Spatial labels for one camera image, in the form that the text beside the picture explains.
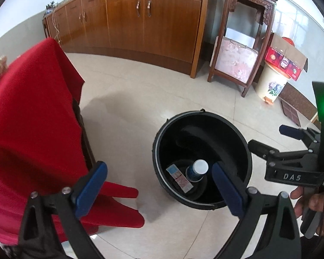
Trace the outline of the person's right hand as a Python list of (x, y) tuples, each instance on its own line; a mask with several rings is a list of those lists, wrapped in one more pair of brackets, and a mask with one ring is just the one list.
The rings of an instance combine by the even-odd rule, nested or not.
[[(295, 200), (297, 199), (297, 202), (294, 206), (294, 212), (295, 216), (298, 219), (303, 214), (303, 209), (305, 206), (308, 206), (309, 209), (316, 211), (316, 212), (322, 212), (324, 208), (324, 194), (314, 194), (311, 196), (306, 202), (304, 200), (304, 188), (303, 187), (297, 187), (295, 190), (293, 190), (290, 194), (290, 198)], [(320, 236), (324, 236), (324, 222), (322, 228), (317, 228), (317, 234)]]

